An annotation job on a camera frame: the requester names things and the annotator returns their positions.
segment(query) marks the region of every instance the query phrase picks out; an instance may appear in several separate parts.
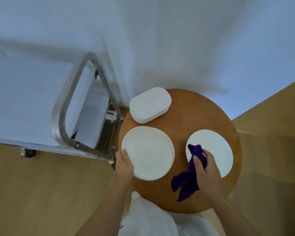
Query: purple cloth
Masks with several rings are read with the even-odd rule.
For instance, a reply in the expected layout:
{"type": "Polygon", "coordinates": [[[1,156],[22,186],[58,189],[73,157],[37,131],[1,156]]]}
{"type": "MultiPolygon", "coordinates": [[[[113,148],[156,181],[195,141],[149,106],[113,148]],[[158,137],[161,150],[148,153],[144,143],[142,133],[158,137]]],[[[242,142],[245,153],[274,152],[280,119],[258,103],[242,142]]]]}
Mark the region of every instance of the purple cloth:
{"type": "Polygon", "coordinates": [[[189,198],[195,191],[199,190],[193,156],[197,156],[200,159],[204,169],[208,164],[207,158],[202,151],[201,145],[193,146],[189,144],[188,149],[192,155],[191,160],[189,161],[188,171],[181,172],[177,176],[174,176],[171,180],[171,189],[173,190],[173,192],[176,192],[181,187],[177,202],[181,202],[189,198]]]}

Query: metal handle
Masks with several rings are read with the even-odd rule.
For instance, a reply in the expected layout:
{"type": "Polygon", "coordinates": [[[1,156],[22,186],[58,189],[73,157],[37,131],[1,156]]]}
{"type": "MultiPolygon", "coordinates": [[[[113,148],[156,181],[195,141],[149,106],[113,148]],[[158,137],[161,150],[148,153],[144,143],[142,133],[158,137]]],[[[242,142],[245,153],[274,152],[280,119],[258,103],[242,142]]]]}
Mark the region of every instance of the metal handle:
{"type": "Polygon", "coordinates": [[[78,85],[83,69],[84,67],[86,67],[89,61],[91,61],[94,64],[96,71],[98,72],[98,75],[101,78],[102,83],[109,95],[109,98],[112,101],[112,104],[118,113],[118,117],[123,120],[123,115],[120,111],[118,104],[115,101],[115,97],[112,94],[112,91],[110,90],[106,75],[104,73],[102,65],[99,62],[99,59],[97,55],[95,55],[95,53],[89,52],[79,57],[78,61],[72,67],[69,77],[64,83],[64,86],[52,109],[51,130],[55,140],[60,145],[65,146],[67,148],[77,149],[77,150],[86,152],[92,158],[106,159],[110,162],[110,164],[113,164],[114,163],[113,157],[109,157],[83,143],[80,143],[74,139],[71,139],[70,136],[68,136],[66,127],[65,127],[65,119],[66,119],[66,114],[67,114],[70,101],[74,94],[75,88],[78,85]]]}

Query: person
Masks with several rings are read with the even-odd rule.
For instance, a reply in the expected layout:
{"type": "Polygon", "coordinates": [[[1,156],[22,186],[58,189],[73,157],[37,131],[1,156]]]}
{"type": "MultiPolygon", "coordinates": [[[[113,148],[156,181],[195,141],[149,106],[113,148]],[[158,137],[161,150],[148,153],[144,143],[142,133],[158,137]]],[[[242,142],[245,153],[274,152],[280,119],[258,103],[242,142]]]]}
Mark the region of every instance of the person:
{"type": "MultiPolygon", "coordinates": [[[[220,171],[216,166],[214,156],[204,149],[203,152],[208,161],[205,169],[199,158],[194,156],[197,183],[201,193],[211,203],[220,219],[226,235],[259,235],[224,195],[220,171]]],[[[116,153],[118,180],[76,236],[218,235],[201,213],[170,214],[142,198],[137,192],[132,193],[129,213],[122,218],[133,172],[133,164],[126,150],[118,151],[116,153]]]]}

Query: round wooden table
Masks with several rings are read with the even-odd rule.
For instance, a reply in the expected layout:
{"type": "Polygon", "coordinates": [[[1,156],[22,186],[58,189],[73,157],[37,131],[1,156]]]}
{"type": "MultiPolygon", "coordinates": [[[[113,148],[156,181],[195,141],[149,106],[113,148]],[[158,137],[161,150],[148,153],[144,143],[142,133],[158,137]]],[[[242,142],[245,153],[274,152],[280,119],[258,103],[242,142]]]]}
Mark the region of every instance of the round wooden table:
{"type": "Polygon", "coordinates": [[[180,190],[173,193],[170,186],[175,175],[188,170],[186,143],[189,136],[195,131],[208,129],[220,134],[231,146],[233,166],[222,179],[223,188],[227,194],[234,188],[241,169],[242,152],[239,137],[228,116],[211,100],[188,90],[168,89],[167,91],[172,98],[172,103],[165,114],[146,124],[134,121],[130,112],[126,115],[119,132],[118,147],[121,149],[123,138],[134,127],[149,126],[165,132],[175,148],[172,168],[156,181],[144,181],[134,177],[132,182],[134,190],[163,210],[176,213],[201,212],[211,208],[211,205],[203,198],[199,190],[190,198],[177,202],[180,190]]]}

